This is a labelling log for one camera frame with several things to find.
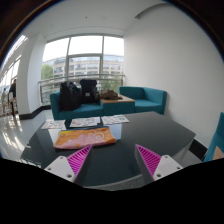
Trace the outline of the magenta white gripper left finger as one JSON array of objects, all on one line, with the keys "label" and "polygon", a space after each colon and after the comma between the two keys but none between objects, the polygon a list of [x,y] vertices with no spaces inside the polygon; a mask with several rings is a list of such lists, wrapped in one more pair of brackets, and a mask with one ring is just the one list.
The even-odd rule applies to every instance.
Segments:
[{"label": "magenta white gripper left finger", "polygon": [[88,145],[68,157],[59,156],[45,168],[45,171],[67,181],[77,183],[83,167],[90,156],[91,149],[92,146]]}]

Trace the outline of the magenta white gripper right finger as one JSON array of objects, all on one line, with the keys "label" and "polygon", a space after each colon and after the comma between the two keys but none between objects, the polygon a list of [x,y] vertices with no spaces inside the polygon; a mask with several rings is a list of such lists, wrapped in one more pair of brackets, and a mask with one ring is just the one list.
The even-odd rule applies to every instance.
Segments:
[{"label": "magenta white gripper right finger", "polygon": [[182,169],[169,155],[159,154],[138,144],[135,145],[135,158],[145,184],[149,184]]}]

